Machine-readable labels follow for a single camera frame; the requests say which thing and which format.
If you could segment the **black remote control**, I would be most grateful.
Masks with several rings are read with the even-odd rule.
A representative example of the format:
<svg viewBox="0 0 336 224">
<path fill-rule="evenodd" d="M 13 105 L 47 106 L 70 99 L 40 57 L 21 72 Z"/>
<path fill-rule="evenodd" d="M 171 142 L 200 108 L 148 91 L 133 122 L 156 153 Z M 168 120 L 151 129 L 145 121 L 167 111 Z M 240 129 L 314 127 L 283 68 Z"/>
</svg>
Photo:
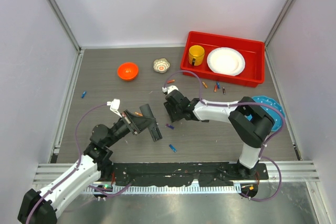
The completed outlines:
<svg viewBox="0 0 336 224">
<path fill-rule="evenodd" d="M 149 121 L 150 121 L 150 124 L 148 126 L 148 130 L 151 134 L 152 140 L 154 142 L 161 140 L 162 139 L 162 134 L 160 132 L 157 120 L 154 117 L 153 112 L 152 112 L 149 104 L 144 104 L 144 105 L 140 106 L 140 111 L 141 111 L 142 115 L 145 118 L 148 118 Z"/>
</svg>

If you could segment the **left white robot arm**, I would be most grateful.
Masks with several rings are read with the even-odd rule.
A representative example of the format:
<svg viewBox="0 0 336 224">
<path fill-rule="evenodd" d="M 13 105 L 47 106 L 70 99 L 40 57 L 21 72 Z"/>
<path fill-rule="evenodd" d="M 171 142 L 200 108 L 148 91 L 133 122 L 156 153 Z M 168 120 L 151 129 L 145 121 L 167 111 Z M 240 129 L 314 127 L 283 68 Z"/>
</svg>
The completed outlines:
<svg viewBox="0 0 336 224">
<path fill-rule="evenodd" d="M 149 130 L 153 141 L 162 139 L 156 118 L 148 104 L 140 106 L 141 116 L 128 110 L 107 127 L 98 124 L 92 129 L 90 144 L 79 159 L 62 175 L 44 188 L 30 189 L 23 197 L 18 213 L 20 223 L 57 223 L 70 203 L 97 180 L 107 181 L 112 174 L 110 146 L 132 133 Z"/>
</svg>

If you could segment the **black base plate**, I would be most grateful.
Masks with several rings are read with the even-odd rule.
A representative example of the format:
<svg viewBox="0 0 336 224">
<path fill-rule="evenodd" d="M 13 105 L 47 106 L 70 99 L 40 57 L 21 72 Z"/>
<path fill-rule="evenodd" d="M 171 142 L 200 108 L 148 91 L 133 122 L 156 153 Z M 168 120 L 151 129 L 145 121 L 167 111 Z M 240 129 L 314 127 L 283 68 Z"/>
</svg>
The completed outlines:
<svg viewBox="0 0 336 224">
<path fill-rule="evenodd" d="M 229 186 L 237 180 L 267 180 L 267 167 L 258 163 L 251 171 L 231 162 L 187 163 L 114 163 L 99 179 L 114 181 L 117 186 L 131 184 L 138 187 Z"/>
</svg>

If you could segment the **white paper plate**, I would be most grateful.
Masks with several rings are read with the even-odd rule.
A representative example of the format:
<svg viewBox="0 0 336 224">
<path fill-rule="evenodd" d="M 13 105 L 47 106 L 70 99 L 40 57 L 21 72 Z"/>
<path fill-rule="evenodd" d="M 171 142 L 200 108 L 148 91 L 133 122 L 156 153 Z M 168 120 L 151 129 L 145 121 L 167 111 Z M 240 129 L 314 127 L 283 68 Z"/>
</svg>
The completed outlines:
<svg viewBox="0 0 336 224">
<path fill-rule="evenodd" d="M 237 50 L 221 47 L 208 54 L 207 65 L 214 73 L 237 76 L 245 69 L 245 59 Z"/>
</svg>

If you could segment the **blue battery near front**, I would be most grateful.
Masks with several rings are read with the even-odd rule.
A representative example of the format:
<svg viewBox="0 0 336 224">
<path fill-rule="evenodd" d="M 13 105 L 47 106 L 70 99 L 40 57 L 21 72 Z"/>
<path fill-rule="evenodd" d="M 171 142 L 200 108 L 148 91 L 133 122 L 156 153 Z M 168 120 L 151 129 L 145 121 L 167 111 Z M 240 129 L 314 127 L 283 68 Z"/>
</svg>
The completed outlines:
<svg viewBox="0 0 336 224">
<path fill-rule="evenodd" d="M 175 152 L 175 153 L 177 152 L 176 148 L 173 145 L 170 144 L 169 147 L 173 152 Z"/>
</svg>

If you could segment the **red plastic bin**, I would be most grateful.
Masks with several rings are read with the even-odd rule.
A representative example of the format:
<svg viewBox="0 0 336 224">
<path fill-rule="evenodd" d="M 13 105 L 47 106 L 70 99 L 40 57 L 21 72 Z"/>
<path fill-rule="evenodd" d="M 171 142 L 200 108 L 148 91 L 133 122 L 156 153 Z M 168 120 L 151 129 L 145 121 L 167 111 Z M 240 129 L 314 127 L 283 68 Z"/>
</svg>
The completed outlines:
<svg viewBox="0 0 336 224">
<path fill-rule="evenodd" d="M 199 66 L 193 66 L 188 61 L 189 48 L 193 45 L 199 45 L 205 49 L 203 62 Z M 228 76 L 211 71 L 207 65 L 207 56 L 212 50 L 220 47 L 232 48 L 242 54 L 245 60 L 242 73 Z M 261 41 L 190 31 L 180 68 L 191 71 L 203 79 L 255 88 L 265 80 L 265 44 Z"/>
</svg>

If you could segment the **small patterned bowl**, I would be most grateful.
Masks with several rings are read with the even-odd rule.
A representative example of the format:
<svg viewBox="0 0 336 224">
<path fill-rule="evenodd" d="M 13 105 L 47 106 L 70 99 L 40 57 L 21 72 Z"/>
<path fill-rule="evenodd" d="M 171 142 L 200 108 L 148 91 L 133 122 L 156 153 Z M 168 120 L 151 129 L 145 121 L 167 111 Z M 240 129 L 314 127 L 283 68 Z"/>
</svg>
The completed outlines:
<svg viewBox="0 0 336 224">
<path fill-rule="evenodd" d="M 169 70 L 171 64 L 166 58 L 155 59 L 153 61 L 153 70 L 158 73 L 165 73 Z"/>
</svg>

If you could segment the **yellow mug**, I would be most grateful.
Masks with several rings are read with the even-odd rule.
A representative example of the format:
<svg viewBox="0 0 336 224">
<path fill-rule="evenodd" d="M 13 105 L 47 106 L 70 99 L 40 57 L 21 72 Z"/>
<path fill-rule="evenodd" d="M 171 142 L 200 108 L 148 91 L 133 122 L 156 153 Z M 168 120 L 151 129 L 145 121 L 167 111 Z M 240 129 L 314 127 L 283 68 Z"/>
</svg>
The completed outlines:
<svg viewBox="0 0 336 224">
<path fill-rule="evenodd" d="M 205 56 L 205 49 L 200 45 L 193 45 L 188 50 L 188 61 L 192 66 L 202 64 Z"/>
</svg>

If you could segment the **blue polka dot plate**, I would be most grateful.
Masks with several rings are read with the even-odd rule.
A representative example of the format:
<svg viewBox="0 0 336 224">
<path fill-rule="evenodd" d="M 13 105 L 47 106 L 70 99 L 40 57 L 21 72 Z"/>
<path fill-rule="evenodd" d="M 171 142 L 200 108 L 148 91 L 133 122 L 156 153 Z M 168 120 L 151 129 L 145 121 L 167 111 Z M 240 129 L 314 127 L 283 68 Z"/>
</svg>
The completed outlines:
<svg viewBox="0 0 336 224">
<path fill-rule="evenodd" d="M 257 103 L 268 105 L 267 107 L 263 106 L 263 109 L 273 118 L 275 122 L 271 131 L 279 131 L 285 121 L 285 113 L 282 106 L 276 100 L 264 95 L 254 96 L 252 99 Z"/>
</svg>

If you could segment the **purple battery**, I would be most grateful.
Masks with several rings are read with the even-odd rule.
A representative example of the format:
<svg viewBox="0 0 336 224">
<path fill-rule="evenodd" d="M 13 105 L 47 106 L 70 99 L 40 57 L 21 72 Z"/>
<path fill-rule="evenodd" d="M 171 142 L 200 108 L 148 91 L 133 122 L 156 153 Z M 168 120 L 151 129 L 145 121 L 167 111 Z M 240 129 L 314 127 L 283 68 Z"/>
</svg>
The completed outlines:
<svg viewBox="0 0 336 224">
<path fill-rule="evenodd" d="M 170 129 L 172 129 L 172 130 L 174 129 L 174 126 L 172 126 L 170 124 L 166 124 L 165 126 L 168 127 L 168 128 L 170 128 Z"/>
</svg>

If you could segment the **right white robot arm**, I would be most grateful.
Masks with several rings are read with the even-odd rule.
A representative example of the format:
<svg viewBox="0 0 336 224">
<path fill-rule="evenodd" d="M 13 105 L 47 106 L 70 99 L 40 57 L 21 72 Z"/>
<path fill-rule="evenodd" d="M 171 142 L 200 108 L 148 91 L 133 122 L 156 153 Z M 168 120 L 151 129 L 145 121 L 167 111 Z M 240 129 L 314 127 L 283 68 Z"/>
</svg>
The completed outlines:
<svg viewBox="0 0 336 224">
<path fill-rule="evenodd" d="M 262 145 L 275 124 L 271 115 L 250 97 L 238 102 L 211 102 L 200 98 L 189 100 L 176 87 L 162 90 L 166 99 L 164 106 L 172 122 L 185 119 L 231 124 L 244 143 L 236 174 L 242 179 L 255 175 Z"/>
</svg>

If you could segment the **orange bowl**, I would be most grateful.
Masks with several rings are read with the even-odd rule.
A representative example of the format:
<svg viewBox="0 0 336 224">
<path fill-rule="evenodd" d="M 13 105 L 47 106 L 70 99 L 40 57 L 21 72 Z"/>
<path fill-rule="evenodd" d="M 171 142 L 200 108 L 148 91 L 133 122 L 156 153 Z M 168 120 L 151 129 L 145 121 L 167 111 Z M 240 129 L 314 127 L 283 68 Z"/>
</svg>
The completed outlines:
<svg viewBox="0 0 336 224">
<path fill-rule="evenodd" d="M 139 67 L 133 62 L 125 62 L 117 69 L 117 75 L 124 81 L 134 80 L 139 73 Z"/>
</svg>

